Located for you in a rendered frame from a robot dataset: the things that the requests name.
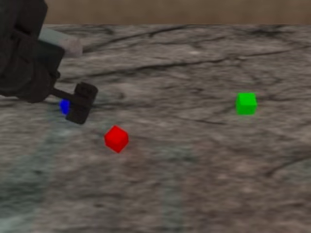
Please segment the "colored block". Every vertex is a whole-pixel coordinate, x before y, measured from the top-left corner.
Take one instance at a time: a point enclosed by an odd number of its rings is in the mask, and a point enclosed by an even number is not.
[[[62,100],[59,104],[60,109],[63,114],[67,115],[70,109],[70,101],[69,100]]]
[[[104,135],[104,141],[107,147],[120,153],[128,144],[129,136],[126,131],[115,125]]]
[[[257,100],[254,93],[239,93],[236,101],[238,115],[253,115],[256,112]]]

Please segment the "cube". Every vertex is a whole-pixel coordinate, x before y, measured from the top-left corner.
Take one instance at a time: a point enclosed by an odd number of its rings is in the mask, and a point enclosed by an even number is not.
[[[126,131],[115,125],[104,135],[104,141],[107,147],[120,153],[128,144],[129,136]]]
[[[253,115],[256,112],[257,100],[254,93],[239,93],[236,100],[238,115]]]

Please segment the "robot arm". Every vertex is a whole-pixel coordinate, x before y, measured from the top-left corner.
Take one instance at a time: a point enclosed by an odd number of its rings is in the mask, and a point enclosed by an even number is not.
[[[84,124],[98,89],[79,83],[69,94],[54,87],[68,40],[62,33],[42,28],[47,9],[44,0],[0,0],[0,94],[30,103],[49,95],[67,99],[66,119]],[[74,53],[81,54],[82,48]]]

